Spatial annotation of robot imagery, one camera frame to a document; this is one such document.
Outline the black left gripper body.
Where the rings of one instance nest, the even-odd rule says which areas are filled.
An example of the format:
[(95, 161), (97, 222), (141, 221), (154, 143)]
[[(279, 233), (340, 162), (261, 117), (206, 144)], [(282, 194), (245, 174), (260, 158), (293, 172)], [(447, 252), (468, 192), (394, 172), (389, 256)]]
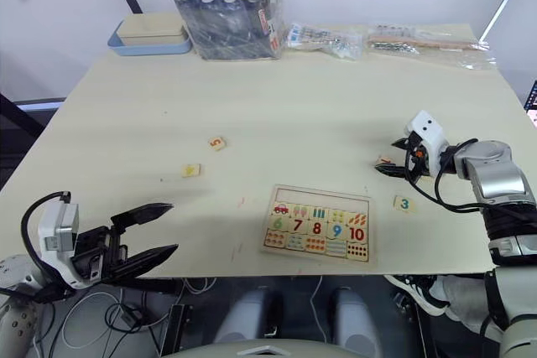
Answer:
[(115, 268), (127, 260), (128, 248), (121, 244), (124, 232), (115, 226), (99, 226), (79, 233), (70, 259), (76, 272), (92, 282), (111, 277)]

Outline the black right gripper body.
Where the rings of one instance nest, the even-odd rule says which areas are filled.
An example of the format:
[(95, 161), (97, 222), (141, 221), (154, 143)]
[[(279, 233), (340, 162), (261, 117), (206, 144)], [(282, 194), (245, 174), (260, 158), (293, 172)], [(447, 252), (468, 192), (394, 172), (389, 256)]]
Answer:
[(428, 153), (422, 145), (422, 137), (416, 132), (411, 132), (405, 143), (404, 175), (410, 183), (430, 175)]

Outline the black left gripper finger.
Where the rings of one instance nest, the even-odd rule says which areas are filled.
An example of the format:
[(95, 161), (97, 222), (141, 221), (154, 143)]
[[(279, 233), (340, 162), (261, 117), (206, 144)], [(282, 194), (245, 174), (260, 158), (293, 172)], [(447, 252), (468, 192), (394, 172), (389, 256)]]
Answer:
[(120, 282), (137, 278), (165, 262), (178, 248), (178, 244), (159, 246), (128, 257), (127, 248), (121, 246), (120, 252), (123, 255), (107, 266), (105, 273), (102, 274), (102, 282)]
[(157, 220), (169, 210), (174, 208), (170, 203), (150, 203), (125, 211), (111, 217), (117, 229), (126, 229), (134, 225), (143, 225)]

